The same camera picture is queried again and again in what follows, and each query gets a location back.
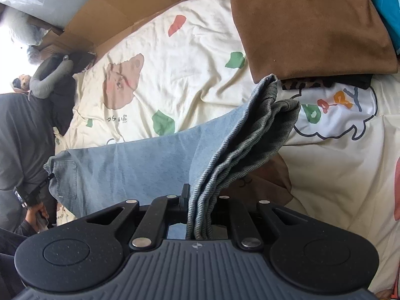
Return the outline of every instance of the black outline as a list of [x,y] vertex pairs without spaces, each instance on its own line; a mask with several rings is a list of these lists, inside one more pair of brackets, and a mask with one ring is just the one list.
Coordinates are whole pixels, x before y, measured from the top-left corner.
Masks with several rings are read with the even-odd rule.
[[[364,129],[363,129],[362,133],[360,134],[360,136],[359,136],[358,138],[356,138],[356,139],[354,138],[354,136],[357,134],[357,127],[356,127],[354,124],[351,125],[351,127],[350,127],[349,129],[345,130],[345,131],[344,131],[341,135],[339,135],[339,136],[328,136],[328,137],[325,137],[325,136],[320,135],[318,132],[316,132],[316,133],[314,133],[314,134],[303,134],[303,133],[301,133],[300,130],[296,127],[296,123],[297,123],[297,122],[294,124],[294,127],[293,127],[294,130],[295,130],[299,135],[304,136],[304,137],[306,137],[306,138],[312,138],[313,136],[317,136],[317,137],[319,137],[319,138],[322,139],[322,140],[326,140],[326,139],[340,139],[343,135],[347,134],[348,132],[350,132],[350,131],[354,128],[355,131],[354,131],[354,134],[353,134],[353,136],[351,137],[351,139],[352,139],[353,141],[357,141],[357,140],[361,139],[361,138],[363,137],[364,133],[365,133],[365,130],[367,129],[367,126],[365,125],[365,123],[368,122],[368,121],[369,121],[370,119],[372,119],[373,117],[375,117],[375,116],[377,115],[377,112],[378,112],[378,98],[377,98],[377,94],[375,93],[375,90],[373,89],[373,87],[369,86],[368,89],[371,89],[371,90],[372,90],[373,96],[375,97],[376,110],[375,110],[375,114],[374,114],[374,115],[372,115],[371,117],[369,117],[369,118],[363,120]],[[290,97],[290,99],[294,99],[294,98],[297,98],[297,97],[301,97],[301,95],[302,95],[302,94],[301,94],[301,90],[302,90],[302,89],[299,89],[299,93],[298,93],[297,95],[294,95],[294,96]]]

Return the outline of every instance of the hand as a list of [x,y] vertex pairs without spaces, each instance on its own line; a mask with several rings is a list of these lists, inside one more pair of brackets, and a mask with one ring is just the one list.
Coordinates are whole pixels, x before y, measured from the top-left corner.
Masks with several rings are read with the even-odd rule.
[[36,232],[39,232],[39,227],[36,222],[36,213],[40,212],[41,215],[48,219],[49,214],[47,213],[46,206],[41,202],[38,205],[28,208],[25,216],[25,220],[34,228]]

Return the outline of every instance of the metal pin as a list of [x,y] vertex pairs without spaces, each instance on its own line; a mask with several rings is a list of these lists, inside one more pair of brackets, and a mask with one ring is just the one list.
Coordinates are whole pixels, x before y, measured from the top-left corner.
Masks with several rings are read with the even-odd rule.
[[137,248],[144,248],[151,245],[151,239],[146,237],[139,237],[132,240],[132,245]]
[[261,245],[261,241],[258,240],[257,238],[249,237],[249,238],[244,238],[241,241],[241,244],[246,248],[256,248]]

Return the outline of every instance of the person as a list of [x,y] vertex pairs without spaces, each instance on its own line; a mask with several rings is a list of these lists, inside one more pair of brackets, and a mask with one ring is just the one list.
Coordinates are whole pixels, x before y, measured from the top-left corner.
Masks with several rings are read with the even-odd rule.
[[[53,127],[65,134],[73,117],[73,71],[72,60],[55,54],[32,77],[13,81],[17,93],[0,95],[0,228],[18,234],[26,228],[27,210],[13,190],[21,186],[30,193],[47,178],[43,165],[55,154]],[[55,224],[57,202],[48,185],[39,197]]]
[[0,228],[0,295],[1,300],[11,300],[23,291],[25,286],[14,266],[14,255],[18,246],[39,231],[36,213],[49,218],[46,207],[40,203],[27,210],[25,220],[18,234]]

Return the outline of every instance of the brown blanket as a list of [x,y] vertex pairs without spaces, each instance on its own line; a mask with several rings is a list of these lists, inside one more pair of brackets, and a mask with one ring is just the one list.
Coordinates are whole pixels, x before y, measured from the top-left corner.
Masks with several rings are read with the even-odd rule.
[[396,73],[370,0],[231,0],[253,79]]

